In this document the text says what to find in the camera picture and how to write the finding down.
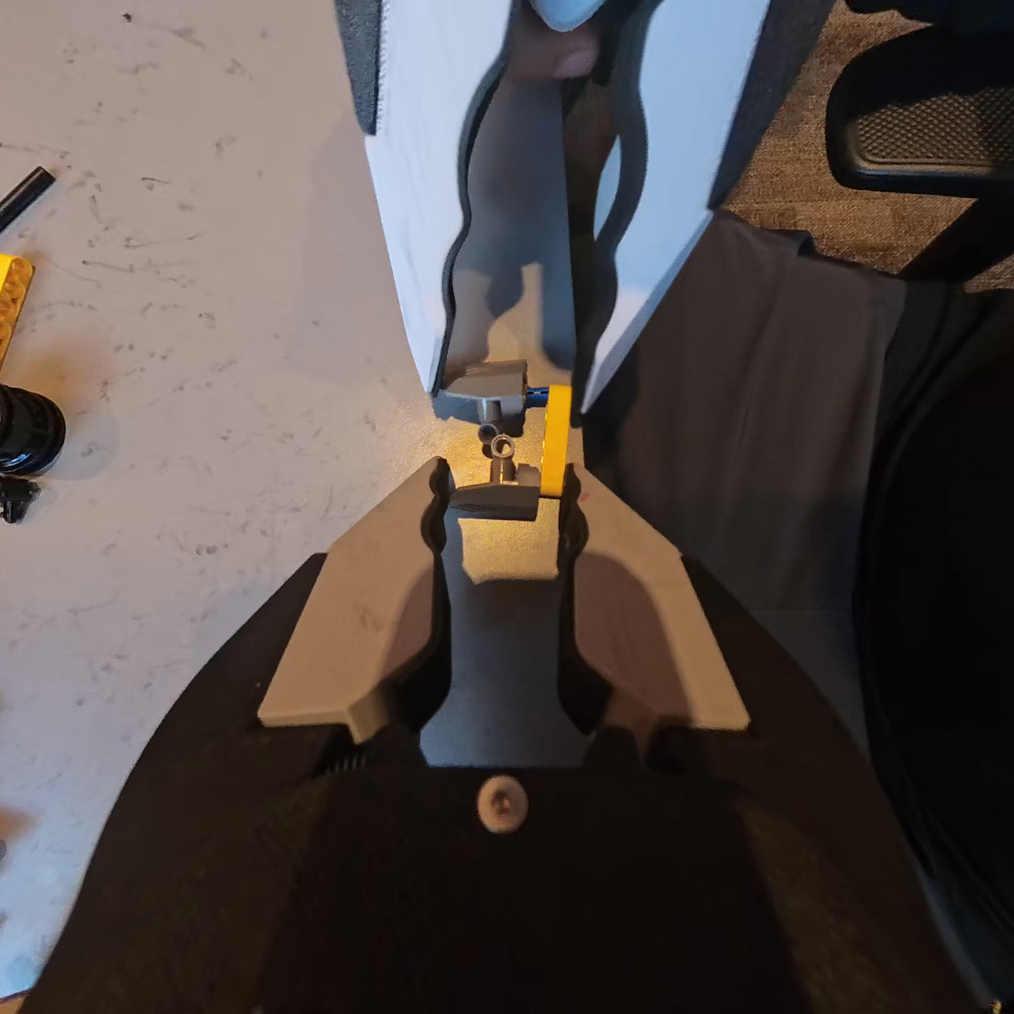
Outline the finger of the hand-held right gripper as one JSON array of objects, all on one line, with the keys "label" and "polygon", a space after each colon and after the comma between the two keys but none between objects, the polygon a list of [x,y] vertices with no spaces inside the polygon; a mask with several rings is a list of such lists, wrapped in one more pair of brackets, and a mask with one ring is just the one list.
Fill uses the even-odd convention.
[{"label": "finger of the hand-held right gripper", "polygon": [[423,387],[441,387],[452,272],[470,229],[467,171],[503,75],[517,2],[381,2],[368,162],[399,308]]},{"label": "finger of the hand-held right gripper", "polygon": [[594,207],[574,415],[615,376],[710,223],[712,192],[767,17],[762,1],[642,2],[619,33],[615,142]]}]

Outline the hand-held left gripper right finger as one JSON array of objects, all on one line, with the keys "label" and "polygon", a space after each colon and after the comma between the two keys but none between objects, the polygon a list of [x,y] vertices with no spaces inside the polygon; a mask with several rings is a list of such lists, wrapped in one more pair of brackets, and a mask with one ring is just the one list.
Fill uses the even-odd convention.
[{"label": "hand-held left gripper right finger", "polygon": [[750,716],[678,548],[569,464],[559,517],[557,689],[582,734],[744,733]]}]

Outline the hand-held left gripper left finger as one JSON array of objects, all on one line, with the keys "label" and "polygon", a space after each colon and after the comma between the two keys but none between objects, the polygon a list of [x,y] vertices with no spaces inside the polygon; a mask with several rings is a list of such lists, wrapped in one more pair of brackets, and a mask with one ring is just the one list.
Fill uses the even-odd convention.
[{"label": "hand-held left gripper left finger", "polygon": [[433,718],[451,682],[442,551],[450,467],[433,457],[333,542],[259,709],[363,743]]}]

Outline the short yellow toy beam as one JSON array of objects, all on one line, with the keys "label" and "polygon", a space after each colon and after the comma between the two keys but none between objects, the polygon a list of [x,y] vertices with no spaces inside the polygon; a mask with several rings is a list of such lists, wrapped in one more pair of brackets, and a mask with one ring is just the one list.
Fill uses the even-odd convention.
[{"label": "short yellow toy beam", "polygon": [[539,496],[559,499],[563,495],[571,433],[573,389],[553,384],[547,389]]}]

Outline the grey toy plate with blue pins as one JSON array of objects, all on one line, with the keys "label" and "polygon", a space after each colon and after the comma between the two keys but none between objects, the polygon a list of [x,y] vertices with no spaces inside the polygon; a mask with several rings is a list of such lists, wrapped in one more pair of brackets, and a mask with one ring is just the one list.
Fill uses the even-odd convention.
[{"label": "grey toy plate with blue pins", "polygon": [[477,436],[491,445],[509,435],[508,425],[523,421],[529,409],[544,409],[549,387],[533,387],[528,381],[525,359],[475,363],[456,371],[437,391],[435,405],[450,414],[474,416]]}]

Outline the grey desk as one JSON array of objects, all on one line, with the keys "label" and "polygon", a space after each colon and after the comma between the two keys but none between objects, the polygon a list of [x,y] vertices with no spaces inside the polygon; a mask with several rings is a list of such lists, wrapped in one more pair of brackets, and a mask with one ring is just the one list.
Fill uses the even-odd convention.
[{"label": "grey desk", "polygon": [[2,1000],[184,689],[427,458],[332,2],[2,2],[2,187],[58,176],[2,380],[68,435],[2,524]]}]

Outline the person's right hand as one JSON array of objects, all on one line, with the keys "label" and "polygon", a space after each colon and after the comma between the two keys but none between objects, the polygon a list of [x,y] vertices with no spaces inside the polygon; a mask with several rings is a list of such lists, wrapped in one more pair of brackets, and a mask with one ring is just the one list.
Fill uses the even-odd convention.
[{"label": "person's right hand", "polygon": [[519,80],[579,78],[591,73],[599,52],[599,37],[588,25],[573,32],[554,32],[540,21],[518,21],[505,75]]}]

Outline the black chair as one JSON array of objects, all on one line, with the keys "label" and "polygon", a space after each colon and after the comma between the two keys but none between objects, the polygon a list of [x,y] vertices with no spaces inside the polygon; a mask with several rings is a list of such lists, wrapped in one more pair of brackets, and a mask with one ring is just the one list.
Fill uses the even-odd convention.
[{"label": "black chair", "polygon": [[825,114],[832,177],[850,189],[971,201],[900,273],[969,282],[1013,248],[1013,3],[849,2],[922,27],[855,57]]}]

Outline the black spoked toy wheel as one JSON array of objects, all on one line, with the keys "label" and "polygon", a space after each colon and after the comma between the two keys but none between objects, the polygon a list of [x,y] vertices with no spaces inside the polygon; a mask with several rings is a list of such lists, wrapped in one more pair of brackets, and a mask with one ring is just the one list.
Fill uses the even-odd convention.
[{"label": "black spoked toy wheel", "polygon": [[31,476],[55,463],[64,446],[60,408],[26,389],[1,385],[1,474]]}]

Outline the black toy axle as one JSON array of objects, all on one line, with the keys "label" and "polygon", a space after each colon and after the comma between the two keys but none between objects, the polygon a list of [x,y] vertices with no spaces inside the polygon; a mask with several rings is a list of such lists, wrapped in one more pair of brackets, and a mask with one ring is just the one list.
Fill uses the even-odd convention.
[{"label": "black toy axle", "polygon": [[0,231],[10,228],[56,184],[56,177],[44,166],[37,166],[26,177],[1,198]]}]

